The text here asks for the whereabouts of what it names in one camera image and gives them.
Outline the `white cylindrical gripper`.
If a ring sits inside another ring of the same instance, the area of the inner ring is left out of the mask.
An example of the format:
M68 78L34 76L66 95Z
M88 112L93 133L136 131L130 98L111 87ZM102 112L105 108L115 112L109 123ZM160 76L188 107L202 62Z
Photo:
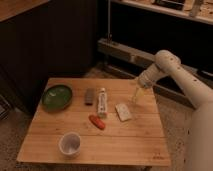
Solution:
M151 64L138 76L138 84L132 96L132 102L136 103L137 100L144 94L145 89L153 87L158 80L164 78L166 74L156 65Z

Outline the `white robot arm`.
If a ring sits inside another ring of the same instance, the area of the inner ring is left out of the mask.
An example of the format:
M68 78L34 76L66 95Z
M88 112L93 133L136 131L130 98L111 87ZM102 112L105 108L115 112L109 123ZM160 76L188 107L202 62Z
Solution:
M168 50L160 50L154 62L137 77L143 89L170 76L195 111L192 115L183 171L213 171L213 89L181 66L181 60Z

